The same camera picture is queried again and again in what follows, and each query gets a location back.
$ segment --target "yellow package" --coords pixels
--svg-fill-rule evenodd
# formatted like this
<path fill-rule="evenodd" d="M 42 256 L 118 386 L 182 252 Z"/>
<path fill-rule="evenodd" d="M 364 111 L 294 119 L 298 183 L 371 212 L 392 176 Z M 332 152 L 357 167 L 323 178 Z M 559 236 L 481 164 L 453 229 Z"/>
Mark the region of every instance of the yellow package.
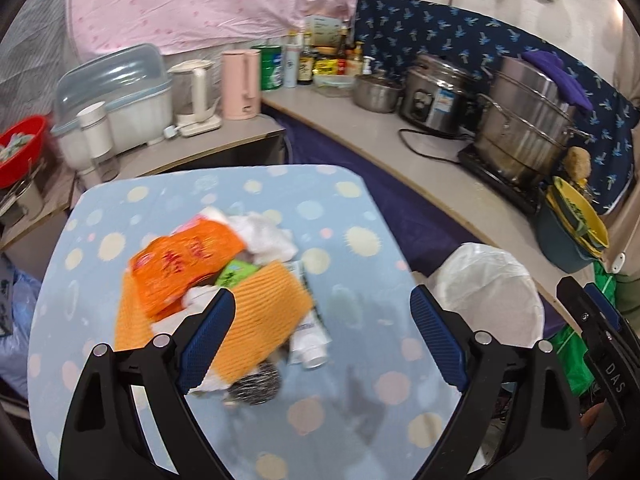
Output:
<path fill-rule="evenodd" d="M 337 59 L 318 59 L 314 65 L 314 75 L 337 75 Z"/>

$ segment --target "white tissue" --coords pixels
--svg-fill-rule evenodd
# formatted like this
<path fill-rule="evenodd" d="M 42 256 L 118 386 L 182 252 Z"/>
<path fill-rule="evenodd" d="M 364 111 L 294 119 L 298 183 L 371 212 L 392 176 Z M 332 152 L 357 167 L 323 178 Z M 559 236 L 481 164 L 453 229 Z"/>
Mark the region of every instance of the white tissue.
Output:
<path fill-rule="evenodd" d="M 278 229 L 271 220 L 256 212 L 226 216 L 219 209 L 206 207 L 200 214 L 209 220 L 229 225 L 254 256 L 255 265 L 264 266 L 275 260 L 288 262 L 298 253 L 298 248 L 284 230 Z"/>

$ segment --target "dark blue cloth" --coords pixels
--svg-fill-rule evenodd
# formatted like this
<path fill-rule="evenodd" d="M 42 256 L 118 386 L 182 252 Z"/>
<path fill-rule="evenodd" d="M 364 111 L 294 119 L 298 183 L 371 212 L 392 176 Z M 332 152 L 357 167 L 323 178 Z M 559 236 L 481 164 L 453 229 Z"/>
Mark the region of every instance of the dark blue cloth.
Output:
<path fill-rule="evenodd" d="M 295 164 L 333 164 L 362 177 L 412 270 L 429 276 L 460 245 L 478 242 L 437 206 L 368 160 L 288 115 L 269 107 L 263 111 L 286 129 Z M 540 299 L 545 308 L 543 335 L 549 338 L 565 322 L 544 298 Z"/>
<path fill-rule="evenodd" d="M 593 112 L 593 105 L 584 88 L 564 71 L 564 62 L 556 54 L 544 50 L 523 52 L 522 59 L 540 69 L 551 81 L 556 83 L 560 97 L 564 102 L 571 106 L 577 106 L 583 114 Z"/>
<path fill-rule="evenodd" d="M 572 144 L 591 154 L 589 184 L 599 214 L 607 212 L 634 174 L 631 130 L 638 111 L 615 88 L 577 59 L 513 25 L 469 10 L 420 0 L 358 0 L 355 37 L 364 42 L 364 54 L 375 66 L 401 80 L 419 52 L 445 56 L 466 68 L 476 89 L 487 93 L 491 72 L 500 67 L 500 56 L 519 56 L 538 50 L 555 53 L 569 76 L 585 89 L 593 105 L 587 116 L 576 114 L 575 126 L 587 139 Z M 476 110 L 468 110 L 467 126 L 473 127 Z"/>

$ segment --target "trash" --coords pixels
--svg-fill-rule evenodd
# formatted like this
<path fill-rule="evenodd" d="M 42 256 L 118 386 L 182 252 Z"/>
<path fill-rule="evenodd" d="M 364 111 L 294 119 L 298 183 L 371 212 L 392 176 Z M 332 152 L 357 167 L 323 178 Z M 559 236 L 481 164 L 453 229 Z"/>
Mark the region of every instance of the trash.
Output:
<path fill-rule="evenodd" d="M 33 139 L 31 134 L 13 134 L 9 143 L 0 150 L 0 162 L 5 162 L 20 151 L 20 148 Z"/>
<path fill-rule="evenodd" d="M 15 269 L 12 298 L 14 332 L 0 337 L 0 377 L 25 399 L 29 336 L 40 286 L 34 277 Z"/>
<path fill-rule="evenodd" d="M 463 244 L 427 279 L 427 287 L 474 332 L 485 330 L 503 345 L 528 348 L 542 339 L 545 311 L 536 285 L 506 251 Z"/>

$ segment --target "navy blue patterned curtain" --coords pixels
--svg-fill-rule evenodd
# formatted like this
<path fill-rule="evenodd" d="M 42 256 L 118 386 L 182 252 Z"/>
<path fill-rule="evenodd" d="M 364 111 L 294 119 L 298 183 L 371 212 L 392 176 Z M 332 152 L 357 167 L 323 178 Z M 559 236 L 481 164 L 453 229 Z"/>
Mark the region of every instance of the navy blue patterned curtain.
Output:
<path fill-rule="evenodd" d="M 589 117 L 574 116 L 575 126 L 590 138 L 575 138 L 573 144 L 591 154 L 589 184 L 598 202 L 596 211 L 607 212 L 633 178 L 631 130 L 640 111 L 593 70 L 552 44 L 494 18 L 420 0 L 358 0 L 355 37 L 364 43 L 366 56 L 376 58 L 375 66 L 394 78 L 402 79 L 415 56 L 427 52 L 469 70 L 481 92 L 488 91 L 490 71 L 500 67 L 500 56 L 555 52 L 593 103 Z"/>

